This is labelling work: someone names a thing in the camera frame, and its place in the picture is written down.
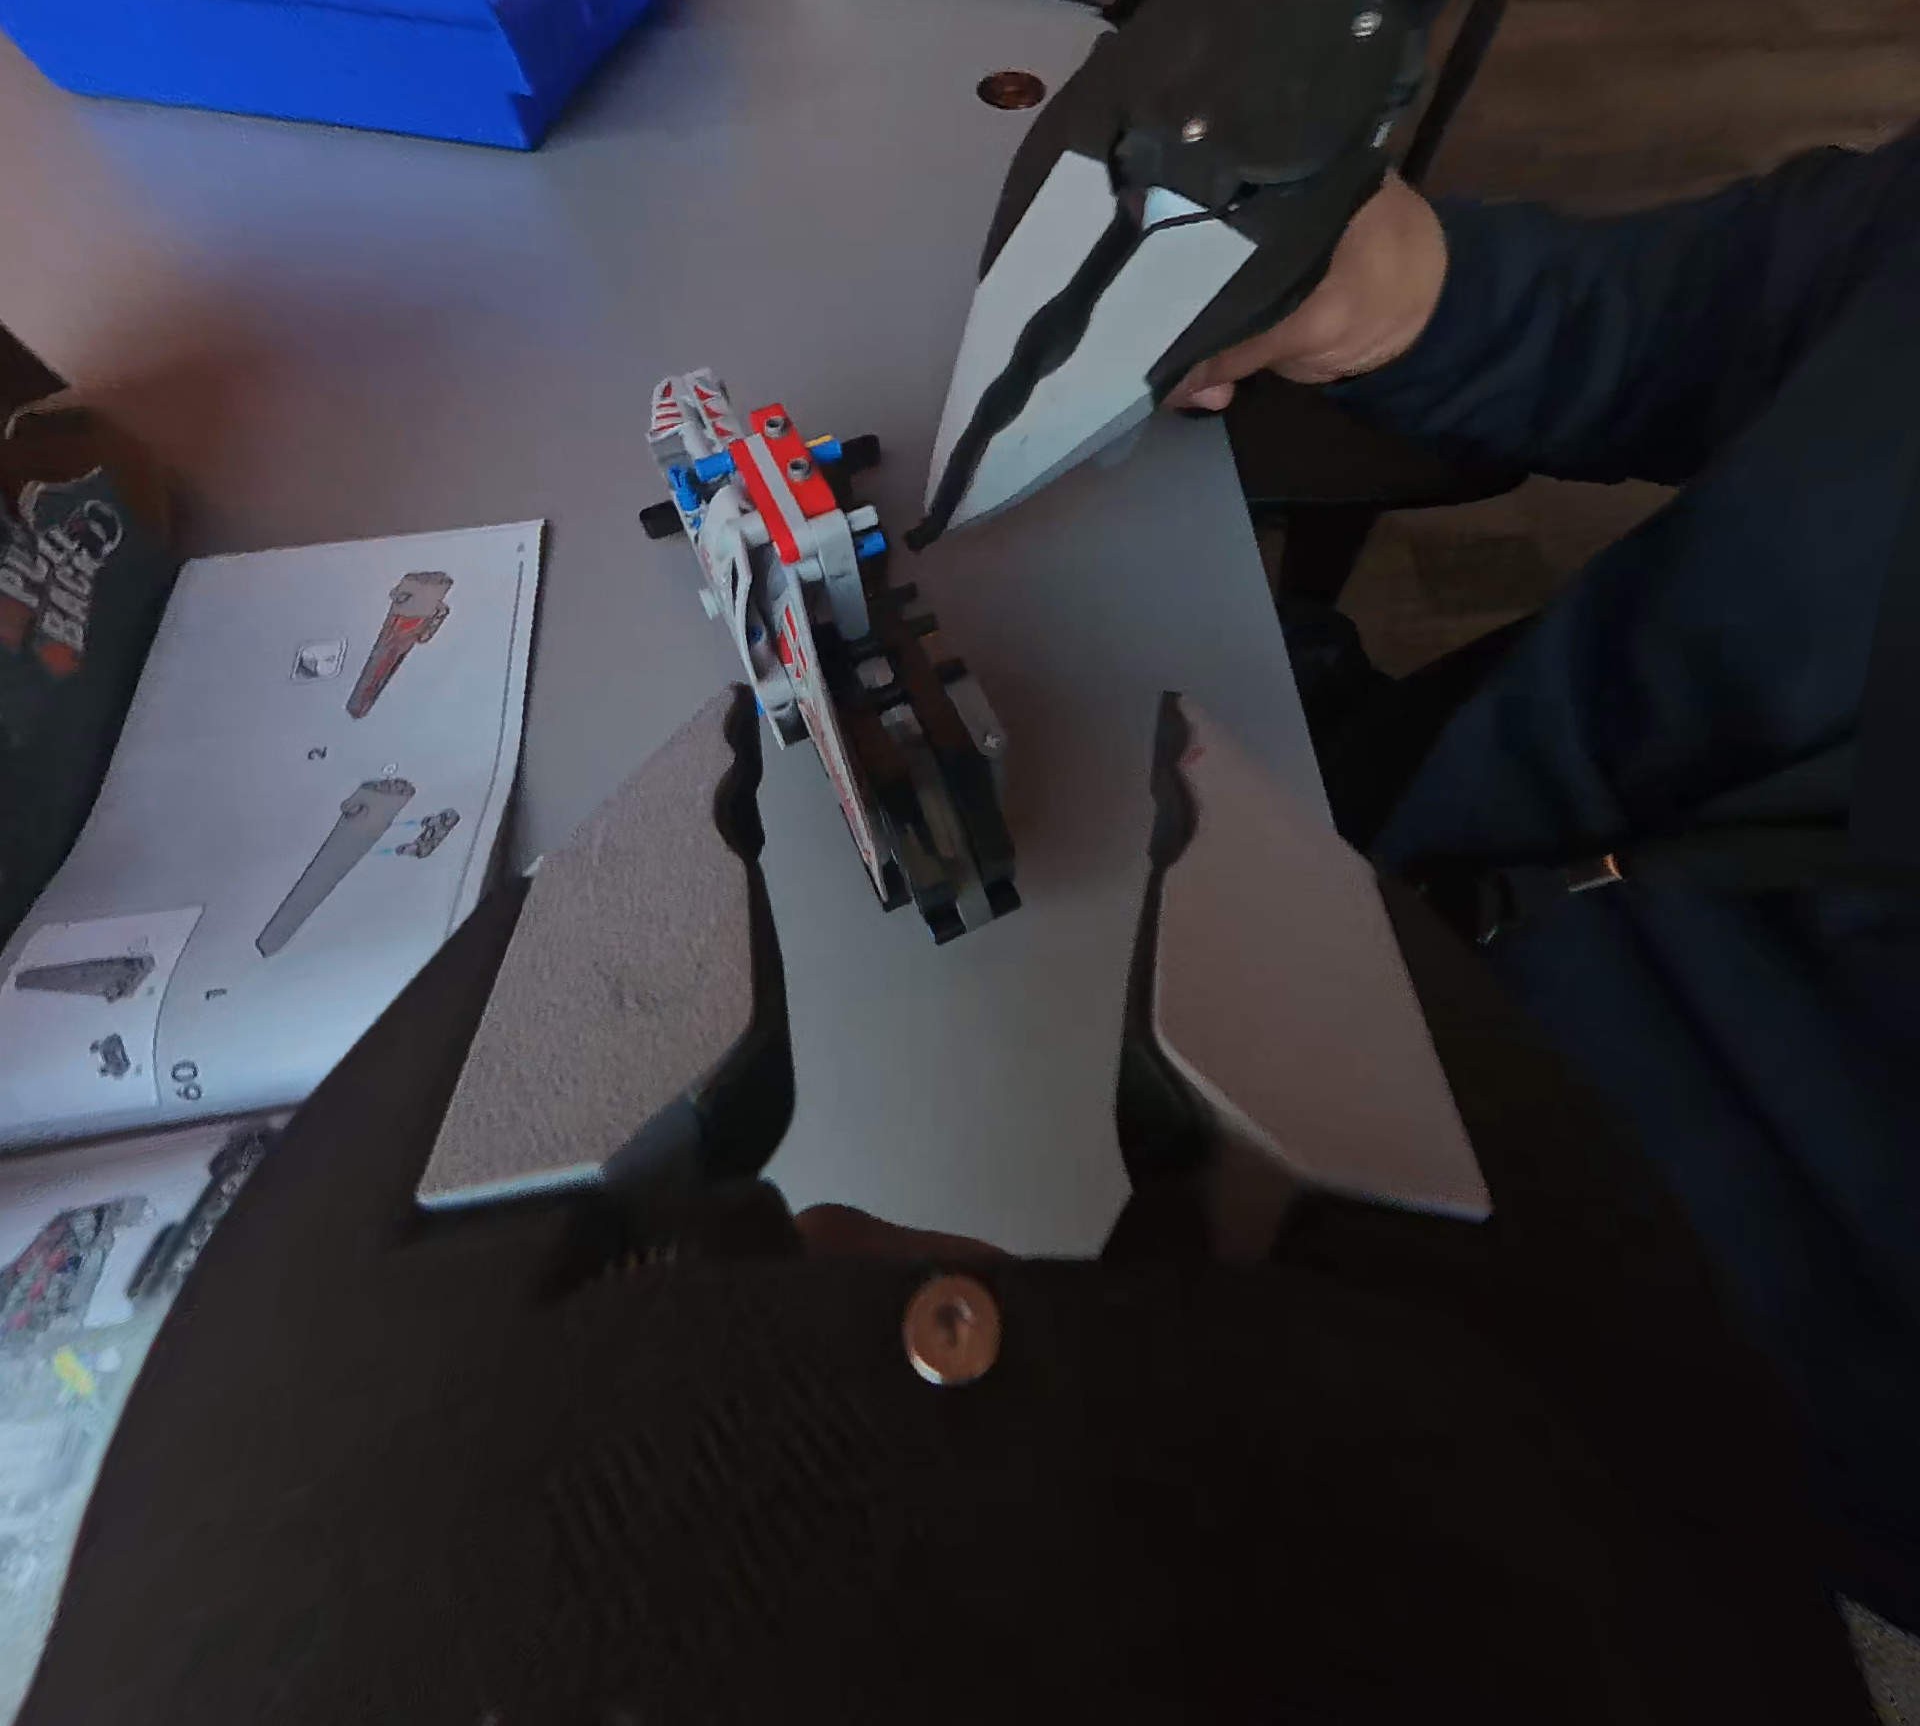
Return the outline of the lego instruction booklet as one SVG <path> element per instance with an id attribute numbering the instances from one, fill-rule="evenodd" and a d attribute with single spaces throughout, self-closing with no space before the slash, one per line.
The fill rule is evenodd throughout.
<path id="1" fill-rule="evenodd" d="M 205 1235 L 487 888 L 542 539 L 188 562 L 79 840 L 5 946 L 5 1721 Z"/>

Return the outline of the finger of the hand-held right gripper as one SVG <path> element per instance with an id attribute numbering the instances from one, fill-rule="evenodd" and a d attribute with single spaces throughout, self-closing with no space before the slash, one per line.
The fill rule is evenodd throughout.
<path id="1" fill-rule="evenodd" d="M 918 544 L 982 520 L 1073 464 L 1106 425 L 1081 358 L 1125 267 L 1106 165 L 1060 153 L 973 288 L 934 439 Z"/>
<path id="2" fill-rule="evenodd" d="M 1083 456 L 1038 491 L 1140 431 L 1158 402 L 1152 372 L 1254 254 L 1253 239 L 1181 194 L 1164 188 L 1116 194 L 1125 204 L 1125 267 L 1103 293 L 1078 352 L 1100 370 L 1106 425 Z"/>

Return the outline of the person's right hand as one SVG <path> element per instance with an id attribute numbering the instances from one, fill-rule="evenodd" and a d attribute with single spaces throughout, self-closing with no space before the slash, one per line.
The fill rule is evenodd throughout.
<path id="1" fill-rule="evenodd" d="M 1448 239 L 1436 205 L 1398 172 L 1354 213 L 1325 275 L 1268 330 L 1188 369 L 1166 412 L 1222 414 L 1236 390 L 1268 372 L 1325 388 L 1407 354 L 1448 281 Z"/>

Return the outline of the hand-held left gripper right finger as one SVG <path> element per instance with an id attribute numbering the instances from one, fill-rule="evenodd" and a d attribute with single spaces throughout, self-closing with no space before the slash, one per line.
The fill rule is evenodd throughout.
<path id="1" fill-rule="evenodd" d="M 1486 1220 L 1491 1187 L 1378 877 L 1178 689 L 1158 704 L 1116 1132 L 1137 1204 Z"/>

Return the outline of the person's dark clothing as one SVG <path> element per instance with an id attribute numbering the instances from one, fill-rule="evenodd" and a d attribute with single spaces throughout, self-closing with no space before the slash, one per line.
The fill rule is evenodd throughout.
<path id="1" fill-rule="evenodd" d="M 1915 409 L 1764 425 L 1619 538 L 1446 724 L 1379 852 L 1565 863 L 1860 726 Z M 1491 969 L 1705 1239 L 1809 1424 L 1850 1597 L 1915 1629 L 1915 894 L 1622 881 Z"/>

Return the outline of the dark lego set box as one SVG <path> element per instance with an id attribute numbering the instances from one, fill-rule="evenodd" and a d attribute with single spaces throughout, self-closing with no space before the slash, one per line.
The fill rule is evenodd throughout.
<path id="1" fill-rule="evenodd" d="M 156 456 L 5 330 L 5 938 L 97 803 L 179 564 Z"/>

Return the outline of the person's right forearm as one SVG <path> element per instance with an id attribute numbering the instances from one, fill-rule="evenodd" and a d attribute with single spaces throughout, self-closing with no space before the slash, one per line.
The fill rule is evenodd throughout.
<path id="1" fill-rule="evenodd" d="M 1458 459 L 1679 487 L 1793 402 L 1876 414 L 1912 386 L 1914 128 L 1613 216 L 1466 197 L 1436 216 L 1427 326 L 1327 394 Z"/>

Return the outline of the lego truck model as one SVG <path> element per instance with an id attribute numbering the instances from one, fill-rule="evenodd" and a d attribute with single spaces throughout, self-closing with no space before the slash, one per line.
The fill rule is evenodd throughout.
<path id="1" fill-rule="evenodd" d="M 1019 907 L 1001 815 L 1007 731 L 855 493 L 872 434 L 807 432 L 781 402 L 741 409 L 707 369 L 656 383 L 647 443 L 668 500 L 779 745 L 816 754 L 885 910 L 948 946 Z"/>

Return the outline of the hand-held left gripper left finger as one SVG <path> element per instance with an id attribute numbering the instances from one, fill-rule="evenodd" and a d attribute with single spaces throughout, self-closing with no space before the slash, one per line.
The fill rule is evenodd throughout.
<path id="1" fill-rule="evenodd" d="M 756 697 L 730 683 L 541 859 L 420 1202 L 759 1176 L 795 1109 L 759 777 Z"/>

